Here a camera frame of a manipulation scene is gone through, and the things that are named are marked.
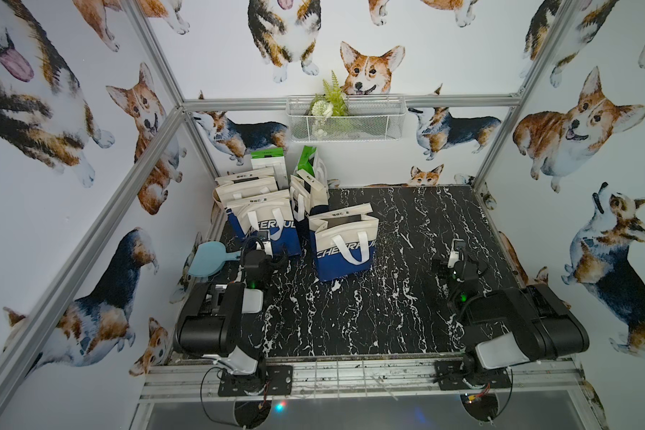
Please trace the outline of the dark blue white bag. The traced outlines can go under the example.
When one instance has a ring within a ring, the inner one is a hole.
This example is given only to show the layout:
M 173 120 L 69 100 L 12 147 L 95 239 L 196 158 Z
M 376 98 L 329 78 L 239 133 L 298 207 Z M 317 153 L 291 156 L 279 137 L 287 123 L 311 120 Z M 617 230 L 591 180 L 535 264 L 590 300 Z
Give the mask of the dark blue white bag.
M 290 177 L 290 202 L 300 238 L 309 238 L 309 217 L 329 211 L 329 189 L 306 170 Z

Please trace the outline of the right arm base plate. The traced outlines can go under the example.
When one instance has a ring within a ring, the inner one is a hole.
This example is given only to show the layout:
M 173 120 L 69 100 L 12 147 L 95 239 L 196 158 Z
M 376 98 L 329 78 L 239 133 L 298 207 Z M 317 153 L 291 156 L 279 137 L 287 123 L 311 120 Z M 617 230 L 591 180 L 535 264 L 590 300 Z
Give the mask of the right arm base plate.
M 510 373 L 505 368 L 495 370 L 479 369 L 463 361 L 435 361 L 435 379 L 442 391 L 483 391 L 512 388 Z

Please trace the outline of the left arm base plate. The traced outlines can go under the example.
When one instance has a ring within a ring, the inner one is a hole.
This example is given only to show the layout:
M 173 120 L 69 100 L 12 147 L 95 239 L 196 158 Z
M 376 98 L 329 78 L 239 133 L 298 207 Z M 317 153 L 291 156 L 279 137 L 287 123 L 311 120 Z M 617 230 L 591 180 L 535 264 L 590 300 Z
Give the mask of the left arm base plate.
M 218 396 L 227 398 L 290 395 L 293 376 L 294 368 L 291 365 L 268 365 L 257 369 L 250 376 L 226 374 L 220 378 Z

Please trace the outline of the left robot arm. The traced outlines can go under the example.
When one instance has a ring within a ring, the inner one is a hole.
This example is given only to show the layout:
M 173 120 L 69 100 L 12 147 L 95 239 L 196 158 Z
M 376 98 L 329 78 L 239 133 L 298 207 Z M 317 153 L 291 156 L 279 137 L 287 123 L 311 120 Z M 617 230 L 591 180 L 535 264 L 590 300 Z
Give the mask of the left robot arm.
M 232 377 L 267 381 L 262 354 L 248 352 L 241 345 L 244 315 L 263 311 L 265 290 L 272 274 L 286 265 L 291 254 L 277 254 L 270 240 L 247 238 L 242 248 L 229 252 L 218 241 L 198 245 L 188 274 L 197 279 L 218 274 L 228 262 L 238 263 L 233 281 L 196 283 L 179 313 L 174 331 L 174 348 L 193 358 L 213 361 Z

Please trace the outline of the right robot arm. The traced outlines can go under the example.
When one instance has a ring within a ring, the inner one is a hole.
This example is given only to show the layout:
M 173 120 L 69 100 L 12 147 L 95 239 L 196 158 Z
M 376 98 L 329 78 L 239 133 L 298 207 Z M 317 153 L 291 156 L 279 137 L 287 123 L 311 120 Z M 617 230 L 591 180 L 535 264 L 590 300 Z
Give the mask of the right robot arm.
M 462 374 L 473 376 L 531 362 L 557 359 L 589 349 L 589 334 L 545 284 L 484 291 L 478 288 L 488 266 L 454 249 L 436 257 L 432 269 L 448 291 L 453 322 L 462 327 L 501 322 L 507 332 L 465 348 Z

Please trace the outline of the green white takeout bag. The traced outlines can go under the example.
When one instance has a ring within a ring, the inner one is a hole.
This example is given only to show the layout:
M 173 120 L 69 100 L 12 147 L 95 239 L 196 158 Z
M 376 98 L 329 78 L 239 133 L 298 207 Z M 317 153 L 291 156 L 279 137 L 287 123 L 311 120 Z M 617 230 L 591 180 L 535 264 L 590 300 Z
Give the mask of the green white takeout bag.
M 279 189 L 287 189 L 290 186 L 283 148 L 275 147 L 253 152 L 251 163 L 253 169 L 272 168 Z

